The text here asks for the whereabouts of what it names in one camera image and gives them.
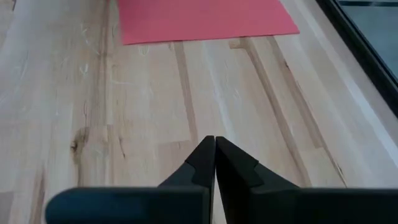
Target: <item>red sheet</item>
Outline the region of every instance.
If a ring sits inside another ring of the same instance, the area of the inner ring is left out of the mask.
[[[279,0],[119,0],[124,44],[299,32]]]

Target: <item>red paper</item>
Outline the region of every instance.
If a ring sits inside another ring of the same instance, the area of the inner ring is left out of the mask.
[[[299,32],[278,0],[119,0],[124,44]]]

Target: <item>butcher block countertop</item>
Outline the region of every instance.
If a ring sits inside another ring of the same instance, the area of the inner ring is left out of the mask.
[[[397,187],[396,117],[315,0],[281,1],[301,34],[123,46],[116,1],[0,0],[0,223],[156,186],[206,135],[302,187]]]

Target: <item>wood grain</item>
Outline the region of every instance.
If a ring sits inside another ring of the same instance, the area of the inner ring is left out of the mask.
[[[206,135],[303,187],[397,187],[396,117],[315,0],[281,2],[301,34],[123,46],[116,1],[0,0],[1,223],[156,186]]]

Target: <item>light wood surface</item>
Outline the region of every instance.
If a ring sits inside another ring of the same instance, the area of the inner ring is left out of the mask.
[[[123,46],[115,1],[0,0],[0,223],[156,186],[206,135],[303,187],[397,187],[396,117],[315,0],[281,1],[300,35]]]

